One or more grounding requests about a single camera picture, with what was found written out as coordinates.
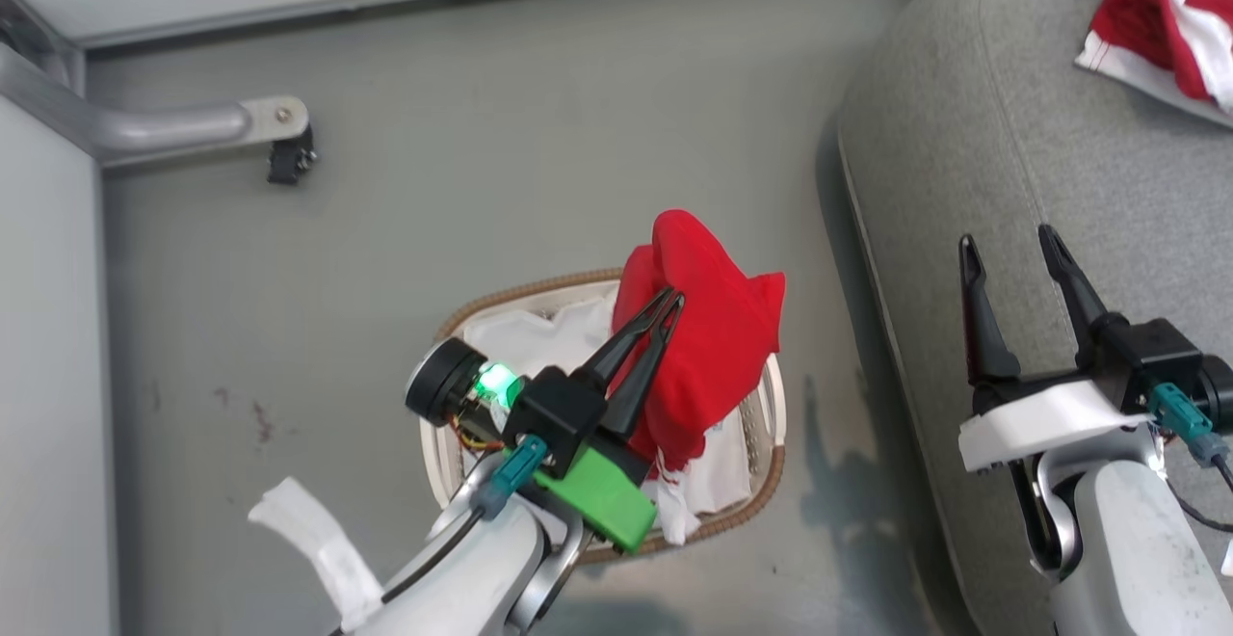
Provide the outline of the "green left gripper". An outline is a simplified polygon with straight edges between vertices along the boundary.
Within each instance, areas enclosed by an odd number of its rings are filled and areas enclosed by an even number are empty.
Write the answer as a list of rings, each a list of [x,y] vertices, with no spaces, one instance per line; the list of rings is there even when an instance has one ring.
[[[665,362],[684,304],[683,295],[674,297],[674,290],[660,290],[637,316],[576,369],[581,383],[607,394],[635,348],[644,346],[608,398],[607,431],[600,429],[587,439],[563,478],[551,477],[545,465],[534,475],[538,487],[578,512],[591,531],[621,553],[637,553],[656,520],[656,507],[642,492],[651,460],[625,441],[633,438],[642,419],[644,404]]]

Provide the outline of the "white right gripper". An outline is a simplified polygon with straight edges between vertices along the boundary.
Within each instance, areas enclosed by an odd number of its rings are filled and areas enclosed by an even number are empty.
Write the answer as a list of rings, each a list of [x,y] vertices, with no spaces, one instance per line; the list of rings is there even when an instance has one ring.
[[[1076,343],[1076,367],[1091,369],[1102,333],[1110,325],[1128,325],[1129,320],[1107,311],[1055,227],[1039,224],[1036,235],[1049,276],[1062,288]],[[958,258],[968,383],[1017,380],[1020,360],[1006,346],[997,325],[986,295],[986,269],[973,235],[961,235]],[[964,422],[958,450],[964,470],[978,472],[1149,420],[1148,412],[1120,410],[1091,380],[1073,381],[1048,386]]]

